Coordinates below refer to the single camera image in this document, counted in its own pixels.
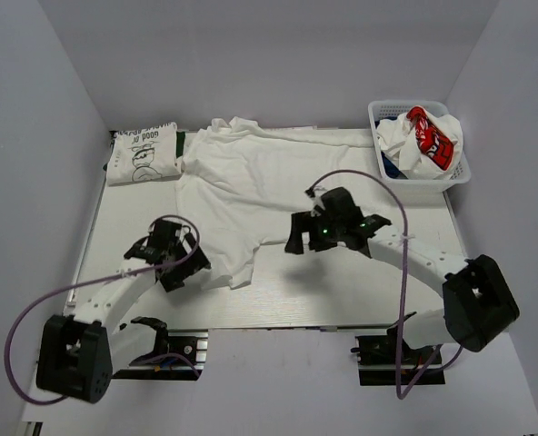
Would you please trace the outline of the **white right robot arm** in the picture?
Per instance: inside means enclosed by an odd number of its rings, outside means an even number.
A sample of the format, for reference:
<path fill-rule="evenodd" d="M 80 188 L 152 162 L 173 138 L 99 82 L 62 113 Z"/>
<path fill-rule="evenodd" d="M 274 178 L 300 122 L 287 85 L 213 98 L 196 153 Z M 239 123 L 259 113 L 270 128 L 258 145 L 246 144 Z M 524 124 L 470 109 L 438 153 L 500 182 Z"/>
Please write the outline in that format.
<path fill-rule="evenodd" d="M 407 238 L 389 219 L 363 214 L 343 187 L 322 194 L 311 210 L 292 214 L 285 250 L 301 254 L 338 245 L 400 269 L 442 298 L 442 308 L 408 315 L 388 330 L 389 353 L 399 362 L 447 343 L 479 352 L 520 316 L 495 259 L 468 259 Z"/>

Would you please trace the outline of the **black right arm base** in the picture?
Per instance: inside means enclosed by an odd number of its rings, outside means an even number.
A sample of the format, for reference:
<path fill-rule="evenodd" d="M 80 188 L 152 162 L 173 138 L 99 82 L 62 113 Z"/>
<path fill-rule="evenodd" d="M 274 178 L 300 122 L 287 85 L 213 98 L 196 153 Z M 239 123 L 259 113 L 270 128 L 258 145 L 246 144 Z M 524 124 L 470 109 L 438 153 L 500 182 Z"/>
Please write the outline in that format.
<path fill-rule="evenodd" d="M 400 381 L 405 388 L 431 357 L 433 347 L 403 351 Z M 351 354 L 357 360 L 361 386 L 395 385 L 395 346 L 383 335 L 363 335 L 355 337 Z M 416 385 L 444 385 L 443 358 L 437 355 Z"/>

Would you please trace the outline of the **white t-shirt with text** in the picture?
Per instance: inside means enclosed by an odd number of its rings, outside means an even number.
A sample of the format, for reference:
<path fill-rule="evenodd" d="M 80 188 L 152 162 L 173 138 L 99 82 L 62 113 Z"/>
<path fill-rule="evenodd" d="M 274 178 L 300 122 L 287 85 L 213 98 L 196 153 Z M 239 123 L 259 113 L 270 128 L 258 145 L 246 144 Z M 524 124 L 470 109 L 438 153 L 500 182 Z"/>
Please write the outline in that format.
<path fill-rule="evenodd" d="M 332 170 L 367 170 L 373 148 L 370 130 L 265 130 L 239 117 L 199 130 L 175 184 L 176 211 L 195 224 L 211 264 L 192 282 L 250 283 L 259 247 L 285 243 L 292 213 L 310 208 L 305 190 Z"/>

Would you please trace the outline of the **navy blue t-shirt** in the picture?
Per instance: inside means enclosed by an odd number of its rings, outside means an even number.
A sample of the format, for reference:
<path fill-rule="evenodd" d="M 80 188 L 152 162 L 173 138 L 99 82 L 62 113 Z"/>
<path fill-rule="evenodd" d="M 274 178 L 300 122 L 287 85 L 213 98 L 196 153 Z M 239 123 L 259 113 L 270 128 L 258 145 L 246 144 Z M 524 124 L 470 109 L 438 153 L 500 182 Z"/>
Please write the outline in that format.
<path fill-rule="evenodd" d="M 374 126 L 378 128 L 380 122 L 384 120 L 396 121 L 397 116 L 390 116 L 390 117 L 383 118 L 382 120 L 375 121 Z M 381 151 L 381 156 L 382 156 L 382 162 L 384 165 L 384 171 L 389 178 L 405 179 L 404 174 L 396 167 L 396 165 L 391 160 L 387 158 L 387 156 L 382 151 Z"/>

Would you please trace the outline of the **white t-shirt red print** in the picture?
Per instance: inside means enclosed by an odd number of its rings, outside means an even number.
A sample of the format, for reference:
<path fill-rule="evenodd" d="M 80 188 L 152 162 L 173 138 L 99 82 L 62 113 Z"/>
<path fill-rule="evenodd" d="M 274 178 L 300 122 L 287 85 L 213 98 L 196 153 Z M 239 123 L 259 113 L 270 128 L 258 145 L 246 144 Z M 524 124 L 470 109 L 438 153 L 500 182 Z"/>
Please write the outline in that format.
<path fill-rule="evenodd" d="M 420 105 L 376 126 L 382 154 L 407 179 L 447 180 L 463 156 L 463 130 L 450 114 L 435 116 Z"/>

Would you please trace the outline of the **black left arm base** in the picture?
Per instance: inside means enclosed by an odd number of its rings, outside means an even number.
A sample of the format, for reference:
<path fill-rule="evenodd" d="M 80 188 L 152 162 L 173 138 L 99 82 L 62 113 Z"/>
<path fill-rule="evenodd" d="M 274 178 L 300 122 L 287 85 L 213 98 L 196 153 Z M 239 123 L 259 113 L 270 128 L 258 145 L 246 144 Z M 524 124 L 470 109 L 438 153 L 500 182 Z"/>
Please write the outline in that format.
<path fill-rule="evenodd" d="M 133 361 L 114 375 L 116 380 L 196 382 L 208 350 L 207 331 L 170 331 L 163 352 Z"/>

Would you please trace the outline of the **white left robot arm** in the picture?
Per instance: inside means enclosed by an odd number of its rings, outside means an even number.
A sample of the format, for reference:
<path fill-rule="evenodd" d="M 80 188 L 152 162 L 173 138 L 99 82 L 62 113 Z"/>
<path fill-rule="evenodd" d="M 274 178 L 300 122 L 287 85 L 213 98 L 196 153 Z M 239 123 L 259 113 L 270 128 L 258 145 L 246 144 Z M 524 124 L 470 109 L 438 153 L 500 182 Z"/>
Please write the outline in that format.
<path fill-rule="evenodd" d="M 166 322 L 151 315 L 126 316 L 156 285 L 175 291 L 210 267 L 191 221 L 173 214 L 154 220 L 90 299 L 45 323 L 37 388 L 96 403 L 113 376 L 130 364 L 164 360 L 170 352 Z"/>

